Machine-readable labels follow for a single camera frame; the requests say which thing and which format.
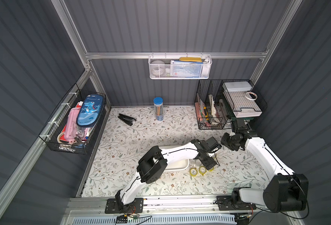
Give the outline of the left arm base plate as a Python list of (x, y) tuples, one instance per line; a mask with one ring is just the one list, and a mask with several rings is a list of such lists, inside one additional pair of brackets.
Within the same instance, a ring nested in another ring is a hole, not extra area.
[(142, 213), (144, 207), (144, 199), (136, 198), (130, 204), (118, 203), (115, 198), (110, 198), (106, 202), (104, 210), (105, 214), (131, 214), (131, 213)]

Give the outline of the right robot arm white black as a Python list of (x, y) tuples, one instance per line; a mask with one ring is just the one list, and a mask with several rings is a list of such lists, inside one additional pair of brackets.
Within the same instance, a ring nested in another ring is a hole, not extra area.
[(266, 141), (243, 119), (231, 122), (233, 135), (224, 133), (221, 144), (232, 151), (250, 152), (264, 169), (269, 183), (264, 190), (234, 188), (231, 201), (265, 206), (273, 213), (309, 209), (309, 182), (304, 174), (297, 174), (270, 149)]

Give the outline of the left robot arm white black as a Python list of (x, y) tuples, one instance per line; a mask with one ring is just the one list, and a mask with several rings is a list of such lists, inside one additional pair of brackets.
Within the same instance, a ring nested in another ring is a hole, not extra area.
[(169, 149), (153, 146), (145, 155), (139, 159), (136, 172), (132, 180), (116, 195), (116, 203), (121, 211), (126, 209), (135, 200), (137, 194), (146, 186), (156, 182), (164, 173), (169, 164), (182, 160), (198, 159), (207, 169), (217, 165), (213, 158), (222, 145), (211, 137), (207, 140), (194, 139), (191, 142)]

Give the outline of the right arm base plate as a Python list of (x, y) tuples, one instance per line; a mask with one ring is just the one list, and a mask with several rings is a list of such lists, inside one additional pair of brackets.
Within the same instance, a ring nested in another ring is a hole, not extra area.
[(218, 206), (220, 211), (243, 211), (256, 209), (255, 204), (235, 200), (232, 196), (216, 196), (215, 204)]

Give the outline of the white plastic storage box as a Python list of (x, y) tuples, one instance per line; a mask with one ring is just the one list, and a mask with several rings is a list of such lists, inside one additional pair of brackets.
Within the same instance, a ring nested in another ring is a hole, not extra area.
[[(180, 145), (171, 145), (171, 146), (161, 146), (160, 149), (173, 149), (173, 148), (179, 148)], [(188, 167), (189, 167), (189, 159), (184, 159), (184, 160), (179, 160), (177, 162), (173, 162), (173, 163), (167, 163), (167, 167), (164, 170), (164, 172), (166, 173), (172, 173), (172, 172), (179, 172), (179, 171), (185, 171)]]

